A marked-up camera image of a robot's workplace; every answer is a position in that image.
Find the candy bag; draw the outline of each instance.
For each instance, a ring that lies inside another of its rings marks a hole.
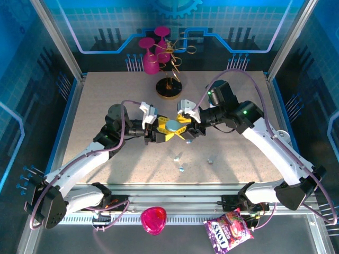
[[[240,209],[204,221],[204,225],[216,254],[225,254],[244,241],[254,238],[240,215]]]

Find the speckled tabletop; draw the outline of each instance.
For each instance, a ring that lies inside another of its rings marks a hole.
[[[155,84],[163,73],[149,76],[144,72],[90,72],[84,85],[68,141],[64,163],[80,153],[92,142],[105,124],[108,108],[124,99],[145,101],[158,108],[158,113],[171,119],[176,117],[176,104],[181,99],[197,102],[205,86],[217,71],[182,71],[183,91],[179,98],[166,100],[155,91]],[[261,71],[248,72],[258,83],[267,104],[269,119],[275,128],[278,122],[270,94]],[[239,102],[250,100],[261,108],[259,97],[251,82],[239,73],[221,77],[228,81]],[[202,108],[208,107],[207,99]],[[126,105],[130,119],[142,119],[136,105]],[[268,182],[281,178],[278,170],[261,151],[237,132],[224,134],[207,129],[206,137],[198,137],[191,144],[179,137],[165,143],[144,144],[142,138],[126,142],[121,151],[108,162],[97,167],[82,182],[117,183],[245,183]],[[181,154],[179,162],[174,162]],[[214,157],[212,165],[207,159]]]

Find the black round base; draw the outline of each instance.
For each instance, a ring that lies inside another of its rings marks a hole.
[[[163,78],[155,86],[158,94],[166,99],[174,99],[182,91],[182,84],[174,78]]]

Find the grid pattern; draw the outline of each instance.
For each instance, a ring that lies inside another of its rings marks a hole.
[[[304,27],[294,52],[307,45],[314,62],[307,74],[312,79],[322,78],[336,105],[339,108],[339,56],[326,32],[312,15]]]
[[[0,101],[10,109],[16,109],[30,79],[42,79],[44,71],[37,64],[37,60],[46,45],[49,45],[49,49],[57,51],[47,30],[41,21],[36,19],[27,30],[6,72],[0,79]],[[12,117],[0,108],[0,140],[11,119]]]
[[[239,41],[242,42],[247,28],[251,28],[249,38],[255,37],[255,43],[260,49],[267,49],[272,37],[283,17],[286,8],[283,7],[208,7],[198,6],[198,9],[185,15],[184,18],[166,19],[165,15],[158,15],[149,8],[77,8],[65,9],[65,14],[75,32],[77,39],[85,51],[90,51],[95,44],[94,37],[99,38],[99,29],[107,33],[108,28],[119,29],[121,39],[126,40],[137,29],[154,28],[157,25],[165,25],[171,28],[171,38],[179,37],[179,28],[202,26],[212,28],[223,39],[229,38],[231,28],[235,31],[243,28]],[[273,49],[278,50],[291,27],[299,9],[291,8],[286,20],[278,34]],[[51,10],[62,33],[72,50],[76,46],[71,33],[62,17],[60,10]],[[236,41],[234,33],[231,41]],[[118,40],[118,35],[113,34],[113,39]]]

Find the gear logo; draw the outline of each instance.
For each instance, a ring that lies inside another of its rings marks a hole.
[[[196,11],[197,5],[202,4],[202,0],[150,0],[150,4],[159,15],[165,14],[166,18],[176,19],[178,16],[183,18],[185,14],[190,15],[192,11]]]

